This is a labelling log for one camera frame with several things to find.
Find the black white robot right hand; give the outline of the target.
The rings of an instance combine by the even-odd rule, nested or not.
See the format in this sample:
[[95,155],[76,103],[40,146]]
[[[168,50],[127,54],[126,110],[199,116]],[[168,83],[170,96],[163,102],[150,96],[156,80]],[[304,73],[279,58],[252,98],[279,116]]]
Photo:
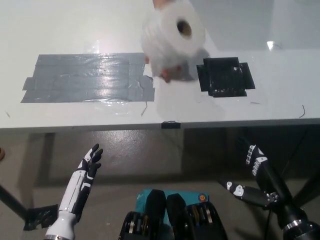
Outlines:
[[274,212],[282,230],[307,223],[306,213],[294,204],[284,179],[260,148],[244,138],[239,138],[237,145],[245,153],[245,164],[259,188],[244,186],[227,179],[220,179],[219,184],[235,198]]

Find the person's bare hand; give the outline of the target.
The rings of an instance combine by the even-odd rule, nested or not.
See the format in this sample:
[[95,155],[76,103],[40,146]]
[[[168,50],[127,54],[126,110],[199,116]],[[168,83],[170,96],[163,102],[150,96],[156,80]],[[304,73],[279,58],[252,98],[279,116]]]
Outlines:
[[[164,9],[167,5],[173,3],[173,0],[153,0],[153,6],[155,9]],[[179,73],[182,70],[181,65],[177,65],[173,68],[163,69],[160,77],[166,82],[169,83],[171,81],[171,77],[174,76],[174,73]]]

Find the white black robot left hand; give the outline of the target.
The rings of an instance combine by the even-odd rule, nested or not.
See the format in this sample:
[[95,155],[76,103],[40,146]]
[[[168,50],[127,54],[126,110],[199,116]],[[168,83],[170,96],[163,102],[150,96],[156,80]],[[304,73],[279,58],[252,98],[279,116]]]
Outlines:
[[62,197],[58,217],[74,216],[79,221],[98,169],[101,167],[103,149],[97,143],[85,154],[77,169],[72,173]]

